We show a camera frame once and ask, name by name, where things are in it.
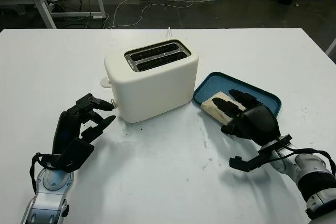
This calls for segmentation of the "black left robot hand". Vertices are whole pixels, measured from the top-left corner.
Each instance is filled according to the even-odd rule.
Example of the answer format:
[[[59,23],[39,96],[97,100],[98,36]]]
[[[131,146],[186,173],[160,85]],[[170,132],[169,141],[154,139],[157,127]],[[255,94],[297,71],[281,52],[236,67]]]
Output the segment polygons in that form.
[[[103,133],[116,118],[114,115],[101,117],[94,110],[112,111],[115,106],[95,98],[91,93],[76,101],[76,104],[59,117],[53,140],[53,154],[61,154],[75,138],[91,143]]]

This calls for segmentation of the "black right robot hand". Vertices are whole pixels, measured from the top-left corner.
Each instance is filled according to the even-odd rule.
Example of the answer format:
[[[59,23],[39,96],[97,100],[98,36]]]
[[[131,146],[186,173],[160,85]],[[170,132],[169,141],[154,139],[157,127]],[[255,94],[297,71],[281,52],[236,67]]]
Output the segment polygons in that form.
[[[278,121],[269,107],[249,93],[231,89],[229,94],[245,107],[245,110],[240,109],[231,101],[225,101],[222,98],[212,99],[216,107],[232,119],[222,126],[223,133],[253,140],[260,146],[280,137]]]

